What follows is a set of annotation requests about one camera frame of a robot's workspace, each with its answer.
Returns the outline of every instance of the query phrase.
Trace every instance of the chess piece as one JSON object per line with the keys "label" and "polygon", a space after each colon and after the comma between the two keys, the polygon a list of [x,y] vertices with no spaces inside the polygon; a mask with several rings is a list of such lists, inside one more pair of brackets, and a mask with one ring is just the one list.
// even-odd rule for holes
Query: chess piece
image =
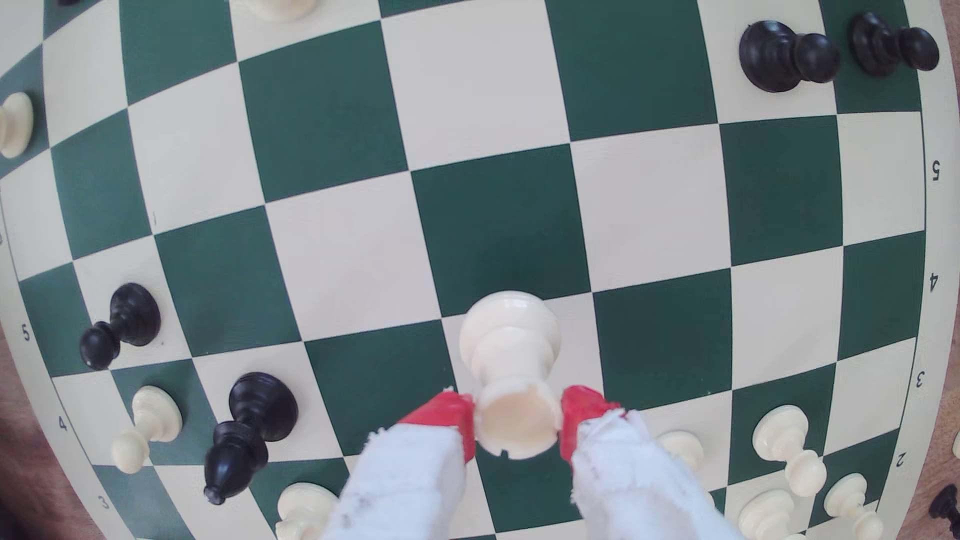
{"label": "chess piece", "polygon": [[840,51],[821,34],[798,35],[781,22],[761,20],[740,37],[740,67],[761,90],[785,92],[800,81],[832,81],[840,71]]}
{"label": "chess piece", "polygon": [[0,107],[0,154],[16,158],[27,149],[34,132],[34,105],[23,92],[10,94]]}
{"label": "chess piece", "polygon": [[290,22],[306,16],[317,7],[317,0],[247,0],[254,15],[270,22]]}
{"label": "chess piece", "polygon": [[110,322],[98,322],[80,338],[80,357],[91,369],[106,369],[120,355],[120,342],[143,347],[160,332],[160,309],[136,283],[126,283],[110,298]]}
{"label": "chess piece", "polygon": [[267,464],[267,444],[283,439],[297,423],[297,400],[290,389],[266,373],[248,373],[229,395],[232,421],[213,430],[213,447],[206,453],[204,495],[212,504],[240,493],[253,474]]}
{"label": "chess piece", "polygon": [[557,317],[532,294],[493,293],[467,312],[460,356],[483,386],[474,429],[491,454],[525,459],[557,442],[563,413],[546,378],[560,345]]}
{"label": "chess piece", "polygon": [[794,507],[789,493],[782,489],[767,491],[740,510],[737,526],[747,540],[803,540],[802,534],[790,534],[787,529]]}
{"label": "chess piece", "polygon": [[950,521],[950,533],[960,540],[960,511],[957,511],[957,486],[951,484],[940,491],[930,503],[930,517]]}
{"label": "chess piece", "polygon": [[768,412],[754,430],[754,450],[767,461],[786,461],[786,479],[799,497],[812,497],[827,481],[827,467],[812,450],[804,450],[806,415],[794,405]]}
{"label": "chess piece", "polygon": [[150,455],[148,441],[168,443],[183,427],[180,409],[173,398],[156,386],[143,386],[133,394],[133,429],[113,439],[113,464],[128,475],[140,470]]}
{"label": "chess piece", "polygon": [[940,62],[940,48],[929,32],[923,28],[891,28],[872,12],[851,19],[848,34],[856,62],[875,77],[896,71],[900,60],[922,71]]}
{"label": "chess piece", "polygon": [[846,475],[827,491],[824,509],[830,517],[845,517],[853,520],[853,537],[856,540],[879,540],[883,535],[883,522],[876,512],[863,507],[866,501],[867,479],[860,473]]}
{"label": "chess piece", "polygon": [[317,540],[337,505],[337,496],[319,485],[298,482],[280,493],[276,502],[276,540]]}
{"label": "chess piece", "polygon": [[[657,437],[657,442],[668,454],[682,461],[686,468],[693,473],[699,473],[704,468],[706,459],[704,445],[693,433],[682,430],[668,431]],[[713,496],[706,489],[704,489],[704,493],[709,499],[710,506],[713,506]]]}

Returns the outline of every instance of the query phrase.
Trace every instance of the white pawn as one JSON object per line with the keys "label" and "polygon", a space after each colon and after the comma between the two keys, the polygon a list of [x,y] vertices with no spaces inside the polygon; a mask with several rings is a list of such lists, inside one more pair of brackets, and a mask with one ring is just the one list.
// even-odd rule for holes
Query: white pawn
{"label": "white pawn", "polygon": [[16,92],[0,107],[0,154],[16,158],[27,149],[34,132],[34,106],[23,92]]}
{"label": "white pawn", "polygon": [[250,11],[269,22],[303,18],[317,7],[317,0],[244,0]]}
{"label": "white pawn", "polygon": [[276,540],[317,540],[330,520],[337,496],[319,485],[299,482],[280,493],[276,512]]}
{"label": "white pawn", "polygon": [[[668,431],[657,437],[657,442],[668,454],[682,461],[693,473],[699,473],[704,468],[704,461],[706,461],[704,445],[693,433],[683,430]],[[706,489],[704,493],[707,495],[710,506],[713,506],[713,496]]]}
{"label": "white pawn", "polygon": [[532,294],[496,292],[467,312],[460,357],[483,387],[473,418],[487,452],[526,459],[557,442],[564,416],[546,378],[560,344],[557,317]]}
{"label": "white pawn", "polygon": [[169,394],[156,386],[143,386],[133,394],[133,429],[113,439],[113,464],[128,475],[139,471],[150,455],[148,441],[170,442],[180,434],[183,418]]}
{"label": "white pawn", "polygon": [[787,529],[794,507],[789,493],[782,489],[767,491],[740,510],[736,524],[747,540],[804,540],[802,534],[790,534]]}
{"label": "white pawn", "polygon": [[827,481],[827,467],[816,452],[804,450],[809,423],[795,405],[768,412],[754,430],[754,450],[767,461],[786,461],[787,482],[799,497],[816,495]]}
{"label": "white pawn", "polygon": [[860,473],[846,475],[833,484],[824,499],[824,510],[830,517],[853,520],[853,536],[856,540],[879,540],[883,535],[883,522],[873,510],[863,507],[866,501],[867,479]]}

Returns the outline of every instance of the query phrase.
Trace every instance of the toppled black pawn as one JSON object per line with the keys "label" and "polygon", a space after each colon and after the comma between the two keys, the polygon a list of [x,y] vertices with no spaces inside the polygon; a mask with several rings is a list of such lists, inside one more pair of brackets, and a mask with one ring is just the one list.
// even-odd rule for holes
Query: toppled black pawn
{"label": "toppled black pawn", "polygon": [[107,369],[120,355],[120,342],[142,347],[160,332],[160,309],[147,289],[120,286],[110,298],[110,322],[100,321],[80,338],[80,357],[91,369]]}
{"label": "toppled black pawn", "polygon": [[875,77],[892,74],[900,61],[922,71],[940,63],[940,47],[923,28],[891,28],[876,13],[865,12],[851,19],[848,33],[856,62]]}
{"label": "toppled black pawn", "polygon": [[940,491],[930,504],[930,517],[950,520],[953,538],[960,540],[960,511],[957,511],[957,486],[951,484]]}
{"label": "toppled black pawn", "polygon": [[840,71],[840,50],[822,34],[798,35],[781,22],[761,20],[740,38],[740,67],[761,90],[785,92],[800,81],[832,81]]}
{"label": "toppled black pawn", "polygon": [[297,400],[286,384],[266,373],[248,373],[230,389],[232,421],[213,431],[206,453],[204,495],[212,504],[250,485],[253,474],[267,464],[266,442],[285,438],[297,423]]}

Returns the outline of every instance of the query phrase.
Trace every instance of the wooden table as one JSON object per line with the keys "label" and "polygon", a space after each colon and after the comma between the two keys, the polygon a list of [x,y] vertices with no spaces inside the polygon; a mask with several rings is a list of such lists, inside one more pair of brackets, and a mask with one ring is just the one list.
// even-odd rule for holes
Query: wooden table
{"label": "wooden table", "polygon": [[[960,0],[941,0],[941,5],[956,75],[960,74]],[[960,75],[956,76],[960,88]],[[954,457],[952,451],[953,438],[960,430],[960,347],[957,346],[960,324],[957,319],[954,321],[947,380],[936,427],[899,540],[951,538],[947,522],[930,519],[926,512],[930,501],[945,485],[960,483],[960,459]],[[0,501],[37,540],[104,537],[80,504],[36,422],[2,330]]]}

